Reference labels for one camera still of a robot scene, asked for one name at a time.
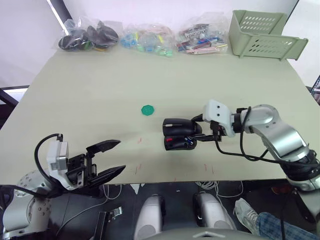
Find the plastic bag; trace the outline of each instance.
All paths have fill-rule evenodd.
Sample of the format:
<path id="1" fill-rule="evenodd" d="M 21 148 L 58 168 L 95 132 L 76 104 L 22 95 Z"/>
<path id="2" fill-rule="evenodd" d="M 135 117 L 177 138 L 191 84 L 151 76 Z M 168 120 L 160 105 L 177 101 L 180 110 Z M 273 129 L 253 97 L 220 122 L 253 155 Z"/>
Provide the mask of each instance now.
<path id="1" fill-rule="evenodd" d="M 228 49 L 229 23 L 223 13 L 206 12 L 190 19 L 176 36 L 179 52 L 220 54 Z"/>
<path id="2" fill-rule="evenodd" d="M 86 17 L 77 22 L 68 19 L 64 23 L 64 36 L 59 40 L 58 46 L 65 51 L 106 51 L 117 44 L 119 34 L 112 28 L 117 26 L 117 31 L 122 31 L 122 23 L 114 21 L 90 20 Z"/>
<path id="3" fill-rule="evenodd" d="M 171 57 L 175 38 L 170 28 L 160 24 L 131 25 L 124 31 L 120 43 L 128 49 Z"/>

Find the floor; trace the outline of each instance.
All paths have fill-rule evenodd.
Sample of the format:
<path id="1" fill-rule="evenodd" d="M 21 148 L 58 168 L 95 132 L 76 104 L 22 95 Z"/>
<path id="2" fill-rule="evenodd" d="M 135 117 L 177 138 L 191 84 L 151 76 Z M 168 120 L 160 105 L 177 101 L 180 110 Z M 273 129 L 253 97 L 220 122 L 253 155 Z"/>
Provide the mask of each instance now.
<path id="1" fill-rule="evenodd" d="M 269 187 L 263 187 L 261 182 L 257 181 L 258 190 L 246 191 L 248 187 L 244 185 L 245 191 L 242 198 L 246 199 L 253 208 L 258 212 L 269 212 L 276 217 L 280 217 L 282 203 L 285 200 L 285 195 L 275 195 Z M 220 182 L 219 194 L 221 195 L 236 195 L 241 191 L 239 181 L 223 181 Z M 110 196 L 114 197 L 118 194 L 120 187 L 112 185 L 110 187 Z M 146 184 L 139 189 L 138 195 L 130 185 L 124 185 L 121 195 L 116 200 L 110 200 L 106 204 L 95 207 L 84 212 L 78 217 L 70 221 L 61 231 L 59 240 L 88 240 L 94 235 L 95 226 L 97 223 L 98 213 L 100 211 L 110 211 L 119 206 L 122 206 L 123 214 L 116 220 L 110 222 L 107 226 L 105 238 L 106 240 L 131 240 L 135 231 L 135 224 L 140 212 L 140 209 L 145 200 L 152 194 L 160 194 L 165 199 L 166 216 L 164 218 L 163 230 L 174 228 L 196 227 L 195 216 L 192 208 L 192 197 L 194 193 L 203 191 L 193 182 L 185 183 L 157 183 Z M 215 195 L 214 190 L 206 190 L 206 192 Z M 221 198 L 223 205 L 229 212 L 230 216 L 240 231 L 247 232 L 233 215 L 233 209 L 236 198 Z M 70 217 L 80 211 L 99 204 L 105 199 L 92 198 L 88 196 L 80 196 L 74 194 L 66 194 L 53 199 L 50 230 L 53 233 Z M 315 226 L 307 221 L 299 213 L 294 199 L 289 199 L 284 211 L 285 221 L 299 226 L 305 230 L 312 231 Z"/>

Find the jeans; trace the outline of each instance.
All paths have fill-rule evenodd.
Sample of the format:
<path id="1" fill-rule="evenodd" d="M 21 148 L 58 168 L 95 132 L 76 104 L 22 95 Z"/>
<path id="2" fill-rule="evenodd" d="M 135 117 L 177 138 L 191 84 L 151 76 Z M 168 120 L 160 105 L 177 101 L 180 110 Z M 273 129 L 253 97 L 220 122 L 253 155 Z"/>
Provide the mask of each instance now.
<path id="1" fill-rule="evenodd" d="M 261 237 L 271 240 L 282 240 L 280 219 L 268 212 L 261 212 L 255 227 Z M 320 238 L 297 226 L 284 222 L 285 240 L 320 240 Z"/>

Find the green plastic basket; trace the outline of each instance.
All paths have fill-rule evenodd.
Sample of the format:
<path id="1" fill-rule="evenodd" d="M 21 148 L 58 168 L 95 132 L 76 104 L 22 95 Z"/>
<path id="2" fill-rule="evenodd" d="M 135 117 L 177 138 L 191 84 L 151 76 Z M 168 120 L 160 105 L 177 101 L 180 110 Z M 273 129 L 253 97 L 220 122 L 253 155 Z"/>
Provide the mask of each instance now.
<path id="1" fill-rule="evenodd" d="M 234 55 L 297 60 L 308 39 L 281 36 L 284 13 L 234 10 L 229 38 Z"/>

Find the person's leg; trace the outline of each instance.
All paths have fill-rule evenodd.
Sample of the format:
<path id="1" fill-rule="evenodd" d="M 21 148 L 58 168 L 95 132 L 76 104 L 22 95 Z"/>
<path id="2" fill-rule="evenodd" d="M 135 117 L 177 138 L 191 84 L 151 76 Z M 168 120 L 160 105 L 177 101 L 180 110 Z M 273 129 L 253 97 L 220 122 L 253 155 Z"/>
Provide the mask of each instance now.
<path id="1" fill-rule="evenodd" d="M 282 240 L 281 222 L 268 212 L 261 212 L 255 224 L 261 237 L 272 240 Z M 319 238 L 297 226 L 284 222 L 284 232 L 286 240 L 319 240 Z"/>
<path id="2" fill-rule="evenodd" d="M 271 240 L 282 240 L 281 223 L 278 218 L 268 212 L 259 215 L 244 199 L 235 202 L 235 213 L 239 222 L 254 235 L 266 237 Z M 319 238 L 297 226 L 284 223 L 286 240 L 319 240 Z"/>

